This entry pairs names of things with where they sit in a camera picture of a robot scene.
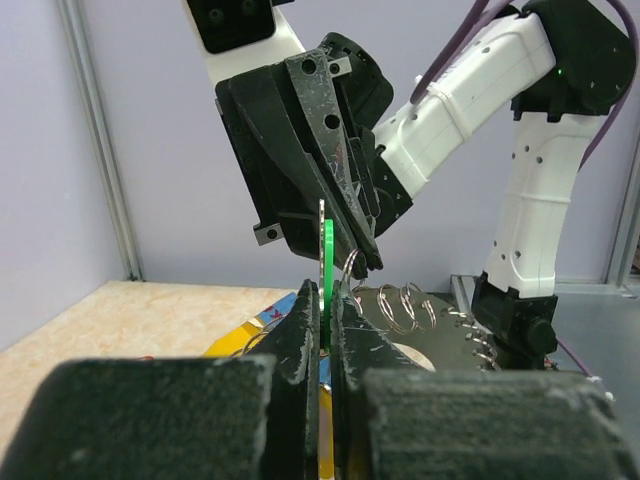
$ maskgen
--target beige tabletop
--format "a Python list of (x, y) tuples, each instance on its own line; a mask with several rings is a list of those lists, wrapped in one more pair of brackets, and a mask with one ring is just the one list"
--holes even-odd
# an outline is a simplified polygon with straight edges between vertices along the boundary
[(292, 290), (112, 282), (0, 353), (0, 458), (40, 382), (83, 357), (199, 356)]

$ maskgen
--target gray floor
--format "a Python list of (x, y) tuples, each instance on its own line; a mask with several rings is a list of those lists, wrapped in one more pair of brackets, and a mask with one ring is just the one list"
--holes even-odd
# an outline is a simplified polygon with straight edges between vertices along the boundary
[[(615, 294), (560, 293), (554, 325), (561, 337), (604, 380), (640, 465), (640, 300)], [(556, 355), (561, 368), (573, 368)]]

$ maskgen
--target robotic arm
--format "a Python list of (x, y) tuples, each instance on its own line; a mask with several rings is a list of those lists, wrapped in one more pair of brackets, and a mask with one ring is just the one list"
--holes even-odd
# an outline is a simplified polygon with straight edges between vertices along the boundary
[[(540, 368), (557, 347), (554, 266), (571, 192), (600, 117), (632, 83), (629, 38), (588, 0), (532, 0), (482, 30), (421, 102), (376, 126), (393, 93), (361, 47), (329, 34), (305, 52), (268, 0), (212, 3), (224, 4), (186, 5), (261, 220), (259, 243), (284, 237), (294, 253), (317, 258), (323, 198), (336, 264), (363, 253), (357, 278), (382, 268), (375, 237), (511, 102), (513, 173), (472, 308), (503, 368)], [(238, 46), (247, 21), (263, 38)]]

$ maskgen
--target wall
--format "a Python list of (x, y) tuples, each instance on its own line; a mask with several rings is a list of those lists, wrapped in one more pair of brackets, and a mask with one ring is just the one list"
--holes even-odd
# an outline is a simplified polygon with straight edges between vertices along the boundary
[(54, 0), (0, 2), (0, 350), (124, 277)]
[[(180, 2), (83, 1), (147, 278), (295, 286), (315, 277), (317, 264), (293, 257), (284, 242), (256, 245), (257, 216)], [(628, 3), (640, 12), (637, 0)], [(396, 88), (391, 112), (470, 5), (297, 0), (282, 10), (307, 48), (332, 30), (365, 46)], [(604, 277), (639, 106), (636, 90), (580, 175), (559, 252), (561, 278)], [(513, 132), (505, 108), (450, 158), (414, 208), (380, 238), (386, 267), (372, 283), (412, 280), (446, 289), (451, 273), (481, 271), (509, 176)]]

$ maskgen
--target green object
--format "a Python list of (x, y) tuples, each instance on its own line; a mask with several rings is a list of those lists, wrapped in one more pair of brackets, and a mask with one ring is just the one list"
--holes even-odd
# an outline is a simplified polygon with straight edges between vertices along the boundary
[(331, 297), (333, 296), (333, 220), (325, 220), (324, 224), (324, 318), (325, 350), (329, 350), (331, 343)]

